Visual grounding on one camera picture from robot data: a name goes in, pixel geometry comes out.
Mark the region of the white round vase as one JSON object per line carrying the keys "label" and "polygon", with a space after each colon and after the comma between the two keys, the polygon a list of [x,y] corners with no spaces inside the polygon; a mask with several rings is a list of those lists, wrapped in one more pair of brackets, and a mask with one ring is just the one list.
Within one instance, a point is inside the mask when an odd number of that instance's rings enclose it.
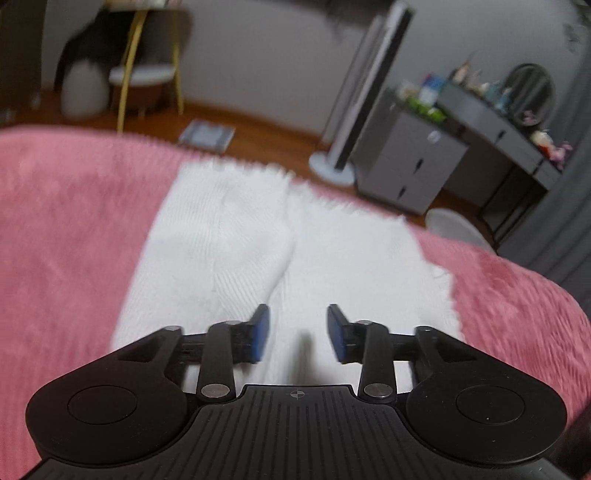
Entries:
{"label": "white round vase", "polygon": [[61,113],[69,120],[85,120],[103,113],[109,101],[106,69],[89,60],[75,62],[64,77]]}

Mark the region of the white ribbed knit sweater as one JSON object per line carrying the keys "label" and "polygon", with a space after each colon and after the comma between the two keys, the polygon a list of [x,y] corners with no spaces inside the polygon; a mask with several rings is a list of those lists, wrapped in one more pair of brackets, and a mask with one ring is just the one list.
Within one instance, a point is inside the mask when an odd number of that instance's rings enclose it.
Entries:
{"label": "white ribbed knit sweater", "polygon": [[335,360],[329,305],[394,333],[459,337],[453,282],[401,217],[322,197],[279,168],[190,162],[152,224],[111,345],[169,325],[201,333],[266,305],[263,360],[239,366],[238,384],[356,385],[360,366]]}

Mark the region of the yellow-legged side table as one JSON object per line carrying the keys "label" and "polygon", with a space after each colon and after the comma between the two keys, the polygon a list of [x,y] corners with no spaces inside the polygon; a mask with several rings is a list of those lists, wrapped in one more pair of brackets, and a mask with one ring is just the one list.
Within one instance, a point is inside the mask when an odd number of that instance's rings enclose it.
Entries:
{"label": "yellow-legged side table", "polygon": [[[132,12],[133,19],[128,31],[128,40],[122,56],[121,65],[109,73],[109,83],[118,86],[119,102],[117,108],[116,131],[124,131],[127,103],[131,88],[151,88],[172,83],[176,110],[184,113],[184,97],[180,74],[180,35],[178,13],[182,10],[181,1],[105,1],[104,6],[111,12]],[[143,29],[149,13],[167,12],[171,62],[160,64],[137,64],[136,56]]]}

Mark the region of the pink corduroy bedspread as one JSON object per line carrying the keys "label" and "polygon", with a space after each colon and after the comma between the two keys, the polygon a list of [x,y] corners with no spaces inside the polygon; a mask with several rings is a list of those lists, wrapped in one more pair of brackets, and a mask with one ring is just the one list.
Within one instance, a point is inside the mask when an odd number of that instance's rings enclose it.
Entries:
{"label": "pink corduroy bedspread", "polygon": [[[138,135],[2,131],[3,478],[40,460],[25,422],[34,393],[118,349],[111,341],[156,215],[181,166],[206,161],[286,171]],[[401,217],[290,176],[322,197]],[[453,276],[457,338],[545,382],[577,417],[590,399],[590,323],[577,301],[536,272],[409,225],[424,257]]]}

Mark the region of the black garment on floor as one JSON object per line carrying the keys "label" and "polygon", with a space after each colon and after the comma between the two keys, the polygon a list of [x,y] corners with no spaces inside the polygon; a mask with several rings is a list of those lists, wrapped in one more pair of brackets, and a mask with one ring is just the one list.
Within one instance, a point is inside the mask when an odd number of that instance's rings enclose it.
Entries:
{"label": "black garment on floor", "polygon": [[86,59],[101,65],[113,66],[120,60],[111,27],[112,22],[107,17],[97,16],[66,42],[56,67],[54,92],[62,90],[66,73],[77,61]]}

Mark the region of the pink plush toy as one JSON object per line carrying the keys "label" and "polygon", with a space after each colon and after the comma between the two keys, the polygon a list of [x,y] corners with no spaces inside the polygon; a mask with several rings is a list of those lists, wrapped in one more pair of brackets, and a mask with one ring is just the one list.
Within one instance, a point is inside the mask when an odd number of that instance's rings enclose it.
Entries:
{"label": "pink plush toy", "polygon": [[563,142],[560,146],[551,145],[548,150],[548,159],[559,170],[563,170],[572,150],[572,145],[567,141]]}

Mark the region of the grey bathroom scale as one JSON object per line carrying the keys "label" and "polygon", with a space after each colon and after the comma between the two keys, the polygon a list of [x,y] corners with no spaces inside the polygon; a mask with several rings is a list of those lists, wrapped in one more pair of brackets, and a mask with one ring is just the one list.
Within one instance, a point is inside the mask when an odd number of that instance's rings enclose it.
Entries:
{"label": "grey bathroom scale", "polygon": [[235,127],[192,120],[179,135],[178,143],[196,149],[224,153],[234,135]]}

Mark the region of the grey curtain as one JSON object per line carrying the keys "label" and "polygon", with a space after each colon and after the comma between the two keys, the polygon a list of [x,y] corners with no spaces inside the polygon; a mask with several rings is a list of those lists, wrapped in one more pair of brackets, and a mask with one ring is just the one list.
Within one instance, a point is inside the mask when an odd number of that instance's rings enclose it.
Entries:
{"label": "grey curtain", "polygon": [[499,253],[552,280],[590,313],[590,49],[550,123],[574,152],[560,179],[502,243]]}

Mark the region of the grey bedside cabinet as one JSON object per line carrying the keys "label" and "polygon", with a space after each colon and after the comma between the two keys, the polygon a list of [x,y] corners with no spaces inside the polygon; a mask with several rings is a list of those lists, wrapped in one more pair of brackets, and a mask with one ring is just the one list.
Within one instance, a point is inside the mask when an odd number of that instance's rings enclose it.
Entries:
{"label": "grey bedside cabinet", "polygon": [[465,142],[407,109],[387,89],[351,156],[356,186],[367,197],[423,215],[467,150]]}

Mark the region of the grey dressing table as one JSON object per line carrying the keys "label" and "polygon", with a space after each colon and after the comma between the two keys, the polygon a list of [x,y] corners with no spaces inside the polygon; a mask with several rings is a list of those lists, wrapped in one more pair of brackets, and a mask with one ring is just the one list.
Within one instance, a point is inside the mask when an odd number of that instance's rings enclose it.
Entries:
{"label": "grey dressing table", "polygon": [[438,107],[469,145],[446,189],[477,207],[477,218],[500,245],[561,172],[506,117],[468,90],[446,85]]}

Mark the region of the round vanity mirror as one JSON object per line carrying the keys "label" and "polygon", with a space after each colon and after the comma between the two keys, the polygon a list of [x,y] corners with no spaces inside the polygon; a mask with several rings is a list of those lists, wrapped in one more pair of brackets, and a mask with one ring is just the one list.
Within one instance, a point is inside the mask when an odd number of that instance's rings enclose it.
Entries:
{"label": "round vanity mirror", "polygon": [[511,89],[506,116],[515,126],[539,126],[550,118],[555,86],[545,68],[535,63],[518,65],[506,77],[504,87]]}

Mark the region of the grey round stool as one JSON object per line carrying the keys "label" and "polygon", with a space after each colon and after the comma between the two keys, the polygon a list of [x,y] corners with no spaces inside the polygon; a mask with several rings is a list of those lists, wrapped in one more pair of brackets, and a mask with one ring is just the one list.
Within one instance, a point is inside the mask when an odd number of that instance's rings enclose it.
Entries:
{"label": "grey round stool", "polygon": [[426,229],[440,237],[462,241],[495,254],[495,250],[482,233],[467,218],[446,209],[430,209],[425,216]]}

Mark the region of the blue white tissue canister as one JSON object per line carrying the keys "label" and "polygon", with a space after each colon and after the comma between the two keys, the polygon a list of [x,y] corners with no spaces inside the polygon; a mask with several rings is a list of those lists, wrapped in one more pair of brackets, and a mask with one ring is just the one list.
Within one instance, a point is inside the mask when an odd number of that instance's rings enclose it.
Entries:
{"label": "blue white tissue canister", "polygon": [[418,93],[418,101],[425,107],[432,107],[446,84],[446,79],[440,76],[429,74]]}

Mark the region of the white tower fan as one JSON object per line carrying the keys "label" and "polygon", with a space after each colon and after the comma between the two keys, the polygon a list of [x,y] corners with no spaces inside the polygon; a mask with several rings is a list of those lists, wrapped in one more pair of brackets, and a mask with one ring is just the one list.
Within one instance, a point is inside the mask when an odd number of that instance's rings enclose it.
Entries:
{"label": "white tower fan", "polygon": [[308,167],[325,183],[349,187],[356,183],[349,162],[406,37],[414,10],[405,1],[391,3],[374,18],[356,50],[337,101],[322,133],[329,147],[311,154]]}

